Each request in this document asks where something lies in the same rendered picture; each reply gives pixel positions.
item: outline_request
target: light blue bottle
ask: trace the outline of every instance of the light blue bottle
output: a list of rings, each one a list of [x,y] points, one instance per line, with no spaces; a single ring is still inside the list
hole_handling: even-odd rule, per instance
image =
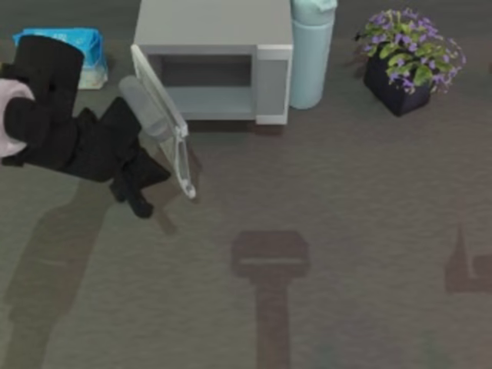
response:
[[[324,90],[337,0],[291,0],[294,57],[290,105],[309,109]]]

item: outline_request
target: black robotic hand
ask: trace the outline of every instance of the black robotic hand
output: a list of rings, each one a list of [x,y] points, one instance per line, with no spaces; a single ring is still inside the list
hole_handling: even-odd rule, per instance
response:
[[[34,100],[12,98],[5,107],[5,133],[26,143],[3,165],[36,165],[89,181],[112,180],[117,201],[127,201],[140,218],[153,207],[141,190],[170,178],[140,145],[141,126],[122,98],[101,119],[89,109],[73,117],[84,55],[51,38],[23,36],[14,63],[3,65],[0,78],[26,84]]]

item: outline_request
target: square planter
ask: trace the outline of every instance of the square planter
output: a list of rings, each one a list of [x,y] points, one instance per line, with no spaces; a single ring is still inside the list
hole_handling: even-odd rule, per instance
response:
[[[364,84],[397,117],[421,108],[431,99],[431,86],[418,86],[413,94],[408,94],[401,86],[401,81],[390,85],[386,74],[387,63],[392,55],[385,59],[379,57],[379,51],[367,61]]]

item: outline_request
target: open cabinet door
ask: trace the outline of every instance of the open cabinet door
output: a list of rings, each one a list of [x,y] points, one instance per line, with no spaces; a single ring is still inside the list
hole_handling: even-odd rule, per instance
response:
[[[186,147],[188,125],[166,92],[144,53],[137,45],[131,46],[131,56],[138,81],[155,104],[159,113],[162,114],[163,121],[168,125],[168,137],[160,142],[159,146],[173,166],[176,178],[184,194],[189,198],[194,198],[196,190],[191,183],[188,149]]]

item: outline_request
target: cabinet top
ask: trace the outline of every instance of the cabinet top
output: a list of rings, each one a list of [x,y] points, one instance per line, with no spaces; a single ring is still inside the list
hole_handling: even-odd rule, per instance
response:
[[[292,45],[290,0],[141,0],[140,46]]]

